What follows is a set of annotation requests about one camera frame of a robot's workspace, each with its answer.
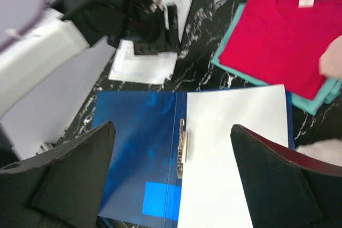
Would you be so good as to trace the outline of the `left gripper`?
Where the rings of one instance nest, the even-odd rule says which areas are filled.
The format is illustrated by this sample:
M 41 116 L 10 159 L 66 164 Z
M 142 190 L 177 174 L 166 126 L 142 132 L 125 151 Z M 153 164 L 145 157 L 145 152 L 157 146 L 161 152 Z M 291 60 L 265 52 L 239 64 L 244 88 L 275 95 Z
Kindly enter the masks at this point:
M 132 41 L 135 54 L 180 51 L 175 4 L 162 0 L 103 0 L 91 7 L 89 25 L 117 48 L 121 40 Z

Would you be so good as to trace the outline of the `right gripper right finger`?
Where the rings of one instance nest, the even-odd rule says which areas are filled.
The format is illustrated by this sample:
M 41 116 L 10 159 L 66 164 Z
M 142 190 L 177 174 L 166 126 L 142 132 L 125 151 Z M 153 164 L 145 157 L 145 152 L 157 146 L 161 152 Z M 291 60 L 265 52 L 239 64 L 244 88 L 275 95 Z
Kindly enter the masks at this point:
M 341 227 L 341 167 L 240 124 L 230 138 L 254 227 Z

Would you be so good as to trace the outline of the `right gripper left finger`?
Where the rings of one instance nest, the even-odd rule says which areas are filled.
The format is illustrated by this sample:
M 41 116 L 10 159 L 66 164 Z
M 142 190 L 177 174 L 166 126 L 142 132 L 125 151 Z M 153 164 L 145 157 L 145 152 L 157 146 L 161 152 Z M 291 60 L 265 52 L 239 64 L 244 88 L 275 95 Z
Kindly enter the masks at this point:
M 1 227 L 95 227 L 115 128 L 107 121 L 1 168 Z

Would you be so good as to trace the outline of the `printed paper stack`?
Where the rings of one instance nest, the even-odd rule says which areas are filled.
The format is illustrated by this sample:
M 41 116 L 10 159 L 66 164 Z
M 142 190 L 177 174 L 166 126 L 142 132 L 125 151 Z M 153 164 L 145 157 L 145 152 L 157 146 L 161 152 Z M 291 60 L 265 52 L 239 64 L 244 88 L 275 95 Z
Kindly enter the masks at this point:
M 162 0 L 167 7 L 177 6 L 178 37 L 182 40 L 192 0 Z M 108 79 L 142 84 L 161 85 L 174 72 L 177 53 L 137 55 L 131 41 L 122 40 L 117 49 Z

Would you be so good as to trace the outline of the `white paper sheets stack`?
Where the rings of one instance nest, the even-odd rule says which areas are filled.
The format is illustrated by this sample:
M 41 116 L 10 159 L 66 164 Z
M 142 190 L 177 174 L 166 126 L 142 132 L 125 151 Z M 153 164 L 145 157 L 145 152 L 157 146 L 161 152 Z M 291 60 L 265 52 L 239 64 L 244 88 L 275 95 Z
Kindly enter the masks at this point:
M 189 135 L 178 227 L 251 227 L 231 128 L 241 124 L 287 146 L 284 86 L 190 92 L 186 110 Z

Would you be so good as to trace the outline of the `blue plastic folder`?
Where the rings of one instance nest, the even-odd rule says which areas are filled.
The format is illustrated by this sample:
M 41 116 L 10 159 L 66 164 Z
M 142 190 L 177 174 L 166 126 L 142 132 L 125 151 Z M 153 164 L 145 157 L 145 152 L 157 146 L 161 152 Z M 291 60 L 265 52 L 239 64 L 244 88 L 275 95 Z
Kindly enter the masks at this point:
M 116 135 L 99 215 L 149 227 L 178 227 L 187 159 L 190 92 L 103 91 L 92 126 L 105 121 Z M 288 145 L 292 101 L 286 94 Z

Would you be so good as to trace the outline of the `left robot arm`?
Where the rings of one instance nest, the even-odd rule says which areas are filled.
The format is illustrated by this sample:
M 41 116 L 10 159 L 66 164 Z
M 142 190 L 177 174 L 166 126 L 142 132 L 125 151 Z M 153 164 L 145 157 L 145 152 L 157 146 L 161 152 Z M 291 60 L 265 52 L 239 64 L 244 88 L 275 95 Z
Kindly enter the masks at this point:
M 15 156 L 62 136 L 121 40 L 142 56 L 178 51 L 177 11 L 165 0 L 44 0 L 1 47 L 1 133 Z

